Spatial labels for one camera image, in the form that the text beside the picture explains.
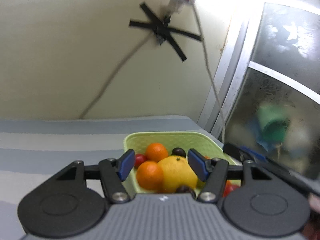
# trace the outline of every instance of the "metal window frame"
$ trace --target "metal window frame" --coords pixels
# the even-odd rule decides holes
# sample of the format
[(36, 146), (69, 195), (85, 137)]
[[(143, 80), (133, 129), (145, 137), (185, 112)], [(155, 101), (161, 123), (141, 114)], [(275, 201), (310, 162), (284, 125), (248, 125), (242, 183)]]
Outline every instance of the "metal window frame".
[[(302, 10), (320, 15), (320, 9), (298, 0), (264, 0), (263, 2), (256, 3), (254, 8), (252, 9), (252, 14), (249, 19), (249, 25), (245, 35), (244, 44), (241, 48), (241, 54), (240, 54), (238, 64), (236, 66), (236, 71), (232, 78), (225, 100), (223, 101), (222, 113), (225, 118), (225, 122), (227, 122), (227, 120), (231, 115), (233, 107), (236, 103), (237, 96), (242, 87), (242, 83), (248, 67), (276, 78), (277, 80), (283, 82), (286, 85), (289, 85), (290, 87), (296, 89), (297, 91), (311, 98), (316, 103), (320, 104), (320, 96), (317, 93), (315, 93), (313, 90), (307, 88), (306, 86), (298, 83), (297, 81), (285, 75), (282, 75), (277, 71), (273, 71), (268, 67), (256, 64), (255, 62), (251, 61), (251, 55), (252, 55), (257, 34), (259, 31), (265, 3), (274, 3), (279, 5), (290, 6), (290, 7), (302, 9)], [(222, 127), (223, 127), (223, 124), (221, 120), (221, 114), (219, 113), (214, 123), (214, 126), (211, 130), (211, 134), (214, 137), (218, 138), (222, 132)]]
[[(227, 95), (233, 74), (236, 70), (249, 24), (249, 17), (247, 17), (245, 13), (245, 2), (242, 0), (239, 4), (240, 6), (238, 6), (232, 16), (226, 44), (214, 75), (214, 84), (221, 103), (223, 103)], [(218, 114), (219, 108), (211, 86), (197, 124), (204, 130), (210, 132)]]

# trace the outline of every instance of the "red cherry tomato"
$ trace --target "red cherry tomato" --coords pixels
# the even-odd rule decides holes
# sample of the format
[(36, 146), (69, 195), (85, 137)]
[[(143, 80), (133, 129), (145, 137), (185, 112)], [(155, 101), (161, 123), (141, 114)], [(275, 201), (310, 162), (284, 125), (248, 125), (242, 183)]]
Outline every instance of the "red cherry tomato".
[(134, 162), (134, 167), (137, 169), (139, 166), (147, 161), (147, 157), (141, 153), (136, 154), (136, 160)]
[(237, 188), (240, 187), (238, 185), (231, 184), (231, 182), (227, 180), (226, 187), (224, 188), (223, 192), (223, 197), (228, 196), (230, 192), (234, 191)]

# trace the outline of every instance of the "gray ribbed surface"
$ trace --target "gray ribbed surface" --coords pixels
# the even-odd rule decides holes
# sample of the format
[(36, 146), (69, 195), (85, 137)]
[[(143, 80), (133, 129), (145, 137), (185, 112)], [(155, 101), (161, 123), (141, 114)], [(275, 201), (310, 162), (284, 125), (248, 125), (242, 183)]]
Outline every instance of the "gray ribbed surface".
[[(23, 240), (40, 240), (27, 235)], [(126, 204), (111, 207), (108, 215), (74, 240), (245, 240), (262, 239), (229, 225), (212, 204), (202, 204), (189, 194), (137, 195)], [(300, 234), (281, 239), (302, 240)]]

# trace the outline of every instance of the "blue gripper pad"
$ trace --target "blue gripper pad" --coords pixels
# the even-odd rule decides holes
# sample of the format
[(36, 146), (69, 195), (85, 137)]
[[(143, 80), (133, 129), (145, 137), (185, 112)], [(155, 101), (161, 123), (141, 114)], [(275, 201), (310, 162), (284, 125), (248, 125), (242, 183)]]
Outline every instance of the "blue gripper pad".
[(134, 166), (135, 153), (133, 149), (127, 150), (124, 155), (122, 155), (117, 162), (118, 165), (118, 177), (121, 181), (125, 181), (128, 177), (131, 169)]
[(206, 167), (207, 162), (209, 163), (210, 160), (204, 158), (195, 149), (190, 149), (188, 151), (188, 163), (198, 178), (203, 182), (207, 181), (207, 178), (210, 175), (210, 171)]

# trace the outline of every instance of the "white cable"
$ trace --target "white cable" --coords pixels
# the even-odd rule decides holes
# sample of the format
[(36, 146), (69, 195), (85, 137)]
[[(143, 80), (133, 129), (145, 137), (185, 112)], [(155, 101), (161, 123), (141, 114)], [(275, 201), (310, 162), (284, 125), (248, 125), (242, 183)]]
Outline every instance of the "white cable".
[(222, 105), (220, 103), (220, 100), (218, 97), (218, 92), (217, 92), (216, 86), (214, 85), (214, 81), (213, 81), (213, 75), (212, 75), (210, 67), (209, 67), (208, 52), (207, 52), (207, 48), (206, 48), (205, 41), (204, 41), (204, 35), (203, 35), (202, 25), (200, 23), (200, 17), (199, 17), (198, 11), (196, 9), (196, 6), (194, 4), (192, 5), (192, 8), (193, 8), (193, 12), (195, 14), (196, 22), (197, 22), (198, 29), (200, 32), (200, 37), (202, 39), (201, 43), (202, 43), (202, 48), (203, 48), (203, 53), (204, 53), (205, 68), (207, 69), (208, 75), (210, 77), (213, 92), (216, 97), (216, 101), (218, 103), (218, 107), (220, 110), (220, 115), (221, 115), (221, 120), (222, 120), (222, 143), (224, 144), (225, 143), (224, 139), (225, 139), (226, 125), (225, 125), (225, 121), (224, 121), (224, 117), (223, 117), (223, 113), (222, 113)]
[(127, 63), (127, 61), (144, 45), (147, 43), (147, 41), (151, 38), (153, 32), (150, 32), (141, 42), (139, 42), (116, 66), (114, 71), (111, 73), (111, 75), (108, 77), (108, 79), (105, 81), (103, 86), (101, 87), (99, 93), (95, 98), (89, 103), (89, 105), (82, 111), (82, 113), (79, 115), (79, 119), (83, 119), (85, 115), (96, 105), (96, 103), (100, 100), (100, 98), (103, 96), (104, 92), (109, 87), (110, 83), (114, 79), (114, 77), (117, 75), (117, 73), (120, 71), (120, 69)]

